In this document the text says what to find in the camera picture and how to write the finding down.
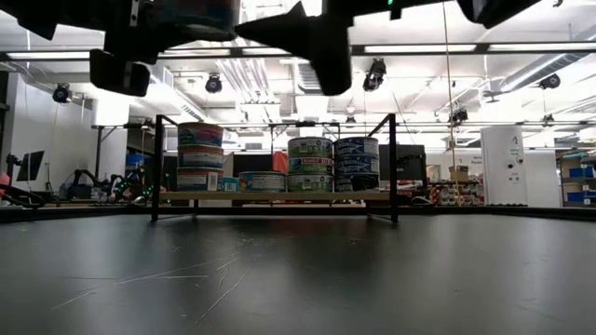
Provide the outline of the rack with blue bins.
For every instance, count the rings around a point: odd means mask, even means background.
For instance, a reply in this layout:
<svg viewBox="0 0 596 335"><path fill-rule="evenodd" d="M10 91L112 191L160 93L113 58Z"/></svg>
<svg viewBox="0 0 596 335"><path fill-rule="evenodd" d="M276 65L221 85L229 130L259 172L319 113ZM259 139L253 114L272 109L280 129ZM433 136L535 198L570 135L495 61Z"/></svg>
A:
<svg viewBox="0 0 596 335"><path fill-rule="evenodd" d="M563 155L558 168L562 206L596 208L596 155Z"/></svg>

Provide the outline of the silver can blue white label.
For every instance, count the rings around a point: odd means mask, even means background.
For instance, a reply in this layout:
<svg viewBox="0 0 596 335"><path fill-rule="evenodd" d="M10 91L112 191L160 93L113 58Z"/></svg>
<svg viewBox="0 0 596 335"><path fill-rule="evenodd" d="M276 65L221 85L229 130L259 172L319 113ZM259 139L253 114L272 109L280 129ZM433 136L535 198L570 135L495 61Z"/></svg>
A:
<svg viewBox="0 0 596 335"><path fill-rule="evenodd" d="M351 137L339 139L334 143L336 156L347 154L379 155L379 141L372 137Z"/></svg>

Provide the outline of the silver can green red label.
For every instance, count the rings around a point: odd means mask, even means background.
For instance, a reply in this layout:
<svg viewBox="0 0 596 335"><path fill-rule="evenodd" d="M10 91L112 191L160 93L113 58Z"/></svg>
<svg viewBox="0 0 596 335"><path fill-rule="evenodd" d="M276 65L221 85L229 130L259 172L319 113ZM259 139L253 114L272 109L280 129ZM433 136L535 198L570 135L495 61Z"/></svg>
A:
<svg viewBox="0 0 596 335"><path fill-rule="evenodd" d="M321 137L301 137L288 141L289 157L326 157L332 158L333 142Z"/></svg>

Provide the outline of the rack of colourful goods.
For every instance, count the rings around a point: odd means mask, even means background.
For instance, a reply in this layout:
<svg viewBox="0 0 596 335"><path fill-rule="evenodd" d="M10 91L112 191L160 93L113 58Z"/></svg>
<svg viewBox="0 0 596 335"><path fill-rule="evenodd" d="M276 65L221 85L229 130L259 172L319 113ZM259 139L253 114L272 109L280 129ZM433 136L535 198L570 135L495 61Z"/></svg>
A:
<svg viewBox="0 0 596 335"><path fill-rule="evenodd" d="M478 181L442 181L428 185L429 201L440 207L482 207L483 185Z"/></svg>

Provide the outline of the black frame wooden shelf rack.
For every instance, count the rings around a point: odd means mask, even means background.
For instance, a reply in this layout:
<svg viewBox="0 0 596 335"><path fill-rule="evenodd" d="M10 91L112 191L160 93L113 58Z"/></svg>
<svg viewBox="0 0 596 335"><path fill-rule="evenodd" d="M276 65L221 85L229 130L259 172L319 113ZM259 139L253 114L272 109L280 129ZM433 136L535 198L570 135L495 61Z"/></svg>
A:
<svg viewBox="0 0 596 335"><path fill-rule="evenodd" d="M157 221L159 218L159 206L160 206L160 198L159 198L159 182L160 182L160 174L163 168L163 144L164 144L164 135L165 135L165 126L164 122L168 122L174 126L177 126L177 123L174 122L171 118L159 114L156 117L156 141L155 141L155 150L156 156L155 161L153 164L154 169L154 177L152 182L157 185L156 189L153 192L151 197L151 206L149 209L149 213L151 216L151 221ZM368 136L372 136L379 132L385 124L389 124L389 148L391 154L391 161L390 161L390 185L389 185L389 194L390 199L389 202L389 218L388 220L391 222L393 228L396 228L399 224L399 208L398 208L398 187L397 187L397 173L396 173L396 160L395 155L397 151L397 121L396 116L393 114L387 114L386 117L368 134Z"/></svg>

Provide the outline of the black stand post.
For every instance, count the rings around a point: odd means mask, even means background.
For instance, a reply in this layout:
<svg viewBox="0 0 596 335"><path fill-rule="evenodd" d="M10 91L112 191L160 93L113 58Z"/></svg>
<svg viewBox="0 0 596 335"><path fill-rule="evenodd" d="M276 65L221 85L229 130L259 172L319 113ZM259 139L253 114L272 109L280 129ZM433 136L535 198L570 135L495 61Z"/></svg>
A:
<svg viewBox="0 0 596 335"><path fill-rule="evenodd" d="M98 179L100 175L102 143L117 129L117 126L92 126L92 128L97 131L94 177Z"/></svg>

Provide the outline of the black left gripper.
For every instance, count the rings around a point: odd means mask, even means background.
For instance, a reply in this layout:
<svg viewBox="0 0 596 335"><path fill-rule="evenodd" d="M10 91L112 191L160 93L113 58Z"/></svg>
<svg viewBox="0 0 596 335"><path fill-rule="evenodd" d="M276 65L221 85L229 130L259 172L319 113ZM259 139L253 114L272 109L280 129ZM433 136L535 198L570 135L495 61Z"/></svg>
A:
<svg viewBox="0 0 596 335"><path fill-rule="evenodd" d="M156 63L156 3L154 0L118 0L112 18L105 24L102 49L89 52L91 83L104 90L133 97L146 95L149 67ZM190 24L161 25L165 45L195 41L227 42L237 35L232 30Z"/></svg>

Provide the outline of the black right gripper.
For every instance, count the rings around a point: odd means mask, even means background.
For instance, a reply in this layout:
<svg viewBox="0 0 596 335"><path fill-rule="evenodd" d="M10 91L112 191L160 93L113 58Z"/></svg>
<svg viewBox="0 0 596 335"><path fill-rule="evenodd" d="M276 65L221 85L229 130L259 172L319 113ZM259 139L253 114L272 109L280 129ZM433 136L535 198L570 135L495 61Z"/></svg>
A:
<svg viewBox="0 0 596 335"><path fill-rule="evenodd" d="M322 93L336 96L352 86L348 29L354 18L389 12L398 20L404 8L443 0L325 0L321 14L309 15L302 1L287 13L239 24L238 36L287 52L308 52Z"/></svg>

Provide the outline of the small black monitor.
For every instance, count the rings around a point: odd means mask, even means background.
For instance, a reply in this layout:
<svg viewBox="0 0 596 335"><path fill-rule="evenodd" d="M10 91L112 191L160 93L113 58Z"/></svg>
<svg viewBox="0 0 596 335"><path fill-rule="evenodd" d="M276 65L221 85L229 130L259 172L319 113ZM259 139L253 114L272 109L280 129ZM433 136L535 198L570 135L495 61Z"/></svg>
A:
<svg viewBox="0 0 596 335"><path fill-rule="evenodd" d="M17 181L35 181L41 168L45 152L25 154L21 160Z"/></svg>

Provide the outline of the silver can blue barcode label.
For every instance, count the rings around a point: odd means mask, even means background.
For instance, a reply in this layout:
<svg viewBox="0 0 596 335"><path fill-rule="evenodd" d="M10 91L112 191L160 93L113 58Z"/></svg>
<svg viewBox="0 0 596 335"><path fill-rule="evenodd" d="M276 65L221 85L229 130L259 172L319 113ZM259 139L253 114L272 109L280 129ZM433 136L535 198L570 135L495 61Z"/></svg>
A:
<svg viewBox="0 0 596 335"><path fill-rule="evenodd" d="M346 154L335 159L336 174L380 173L380 158L369 154Z"/></svg>

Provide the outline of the light wooden shelf board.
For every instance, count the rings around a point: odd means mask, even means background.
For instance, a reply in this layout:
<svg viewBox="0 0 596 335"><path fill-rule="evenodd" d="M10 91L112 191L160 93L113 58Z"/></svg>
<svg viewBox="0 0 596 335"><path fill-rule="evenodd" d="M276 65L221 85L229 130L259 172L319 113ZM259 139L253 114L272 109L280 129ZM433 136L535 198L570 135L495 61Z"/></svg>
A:
<svg viewBox="0 0 596 335"><path fill-rule="evenodd" d="M238 200L238 201L388 201L389 193L231 193L231 192L165 192L161 200Z"/></svg>

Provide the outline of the black table mat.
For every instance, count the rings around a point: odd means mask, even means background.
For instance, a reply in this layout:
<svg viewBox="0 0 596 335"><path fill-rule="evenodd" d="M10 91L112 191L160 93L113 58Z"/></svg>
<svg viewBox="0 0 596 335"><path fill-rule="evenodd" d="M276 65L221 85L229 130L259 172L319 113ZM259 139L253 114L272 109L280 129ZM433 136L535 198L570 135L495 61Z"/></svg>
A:
<svg viewBox="0 0 596 335"><path fill-rule="evenodd" d="M596 335L596 223L144 216L0 226L0 335Z"/></svg>

